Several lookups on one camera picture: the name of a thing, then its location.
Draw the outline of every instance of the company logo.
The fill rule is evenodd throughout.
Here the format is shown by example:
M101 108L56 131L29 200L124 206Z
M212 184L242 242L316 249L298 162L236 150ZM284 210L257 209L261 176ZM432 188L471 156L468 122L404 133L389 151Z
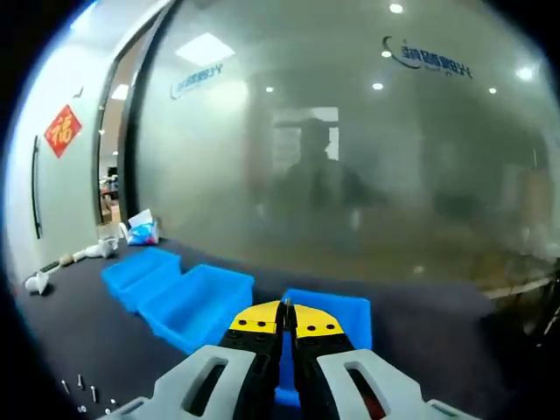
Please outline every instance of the company logo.
M171 85L171 98L178 99L185 94L185 92L197 87L200 83L203 83L214 76L221 74L222 64L216 64L206 70L201 72L191 74L186 79L180 81L179 83L173 83Z
M383 41L381 42L383 48L391 52L393 60L405 67L413 68L415 70L424 67L432 72L444 72L448 76L456 74L460 76L468 76L471 79L473 78L469 67L460 64L454 59L448 59L443 55L409 46L406 39L400 45L400 52L397 53L398 49L395 48L394 42L391 41L392 38L392 36L383 38Z

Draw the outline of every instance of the white wall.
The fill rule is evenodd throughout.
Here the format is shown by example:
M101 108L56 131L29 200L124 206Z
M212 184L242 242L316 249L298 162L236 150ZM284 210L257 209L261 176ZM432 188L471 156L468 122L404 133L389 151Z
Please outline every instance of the white wall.
M36 65L31 88L15 121L7 162L5 216L17 280L96 240L93 195L94 122L102 86L116 55L167 0L101 0L75 31L65 30ZM83 86L80 98L73 99ZM80 134L57 159L40 139L38 198L44 238L33 227L31 161L35 135L42 135L69 103Z

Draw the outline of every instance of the ceiling light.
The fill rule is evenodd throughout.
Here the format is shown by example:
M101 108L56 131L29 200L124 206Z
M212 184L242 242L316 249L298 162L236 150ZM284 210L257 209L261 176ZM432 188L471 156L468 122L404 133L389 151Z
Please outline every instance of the ceiling light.
M119 85L115 92L111 95L111 99L115 99L116 101L124 101L126 96L129 94L129 85Z
M203 67L234 55L235 51L207 32L184 44L175 53L179 57Z
M388 9L393 13L403 13L403 7L400 4L393 3L388 7Z
M520 68L515 72L515 74L517 74L517 77L524 81L530 81L531 79L533 79L533 70L528 67Z

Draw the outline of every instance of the plastic bag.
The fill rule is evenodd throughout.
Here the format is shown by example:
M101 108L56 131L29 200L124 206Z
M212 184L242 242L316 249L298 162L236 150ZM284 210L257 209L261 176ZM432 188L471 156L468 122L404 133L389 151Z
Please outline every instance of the plastic bag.
M153 220L149 208L131 217L129 224L130 230L124 223L119 224L129 245L156 245L159 242L158 223Z
M131 227L127 240L129 245L156 245L159 242L158 224L153 221Z

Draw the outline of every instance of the white object on floor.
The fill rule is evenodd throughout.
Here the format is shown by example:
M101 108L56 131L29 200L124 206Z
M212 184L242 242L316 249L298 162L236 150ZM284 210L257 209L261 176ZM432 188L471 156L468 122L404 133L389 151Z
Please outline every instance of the white object on floor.
M38 271L35 276L29 277L25 281L25 288L30 293L37 291L39 295L42 295L48 283L49 276L43 271Z
M109 258L112 256L116 249L118 248L118 240L115 239L100 239L96 245L92 245L78 251L73 255L73 260L75 262L81 261L86 257L89 258Z

